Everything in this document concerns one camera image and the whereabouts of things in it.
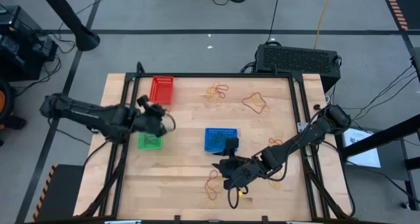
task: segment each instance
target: blue plastic basket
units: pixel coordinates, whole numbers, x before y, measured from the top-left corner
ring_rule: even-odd
[[[222,152],[226,139],[238,138],[237,129],[205,128],[204,150],[206,152]]]

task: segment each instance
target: wooden table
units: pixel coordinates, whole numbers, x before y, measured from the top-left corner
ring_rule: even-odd
[[[102,106],[120,102],[124,77],[124,74],[108,75]],[[140,79],[138,96],[149,94],[151,81],[151,78]],[[205,97],[206,89],[215,82],[229,86],[220,106],[207,102]],[[304,84],[310,113],[313,114],[314,104],[326,105],[319,75],[305,75]],[[262,94],[270,112],[256,114],[241,103],[253,92]],[[296,94],[301,118],[304,118],[298,91]],[[172,105],[168,108],[176,119],[177,129],[164,136],[162,149],[138,150],[138,134],[131,135],[118,219],[173,219],[174,215],[181,215],[184,220],[257,221],[262,215],[267,215],[271,221],[310,220],[299,151],[290,155],[287,177],[280,187],[270,185],[267,180],[255,180],[249,185],[249,194],[240,198],[236,210],[230,209],[227,191],[222,187],[217,189],[217,202],[210,201],[204,189],[214,169],[211,164],[218,163],[222,158],[204,151],[206,127],[237,128],[240,138],[238,156],[247,157],[266,147],[271,137],[286,141],[297,134],[287,79],[175,78]],[[335,144],[332,135],[327,135],[326,140]],[[101,135],[94,135],[89,153],[103,141]],[[110,148],[111,145],[104,147],[87,164],[75,215],[84,211],[103,187]],[[321,145],[318,155],[326,189],[338,205],[350,213],[337,153]],[[318,216],[322,216],[315,187],[314,194],[318,202]],[[110,213],[113,196],[114,190],[110,192],[106,213]]]

